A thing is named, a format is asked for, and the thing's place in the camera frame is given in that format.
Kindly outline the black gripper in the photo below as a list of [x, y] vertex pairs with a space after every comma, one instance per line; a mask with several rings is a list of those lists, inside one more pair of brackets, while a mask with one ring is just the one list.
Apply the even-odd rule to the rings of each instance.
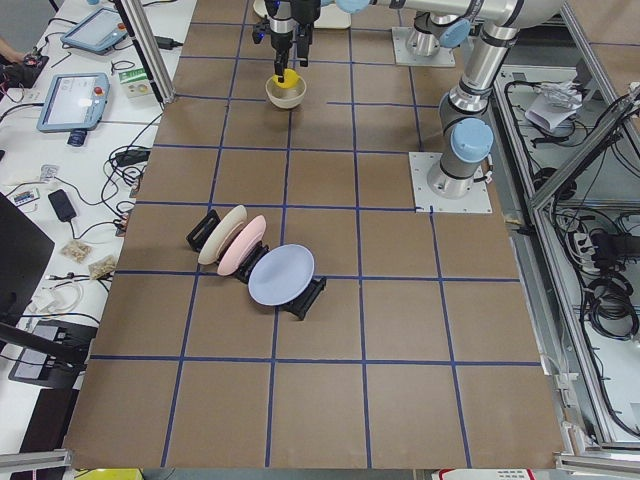
[[[309, 50], [313, 44], [313, 24], [300, 24], [297, 28], [297, 57], [301, 67], [309, 65]], [[292, 48], [292, 32], [271, 32], [271, 46], [276, 51], [274, 71], [276, 81], [285, 82], [285, 70], [288, 67], [288, 53]]]
[[320, 17], [320, 0], [291, 0], [292, 18], [300, 25], [311, 25]]

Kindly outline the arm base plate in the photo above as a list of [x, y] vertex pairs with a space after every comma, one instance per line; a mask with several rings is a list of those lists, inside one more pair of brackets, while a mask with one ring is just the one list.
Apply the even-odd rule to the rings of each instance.
[[478, 166], [467, 179], [448, 177], [439, 152], [410, 152], [414, 208], [421, 213], [492, 214], [486, 175]]
[[393, 27], [395, 63], [400, 66], [453, 68], [452, 49], [441, 47], [436, 37], [413, 27]]

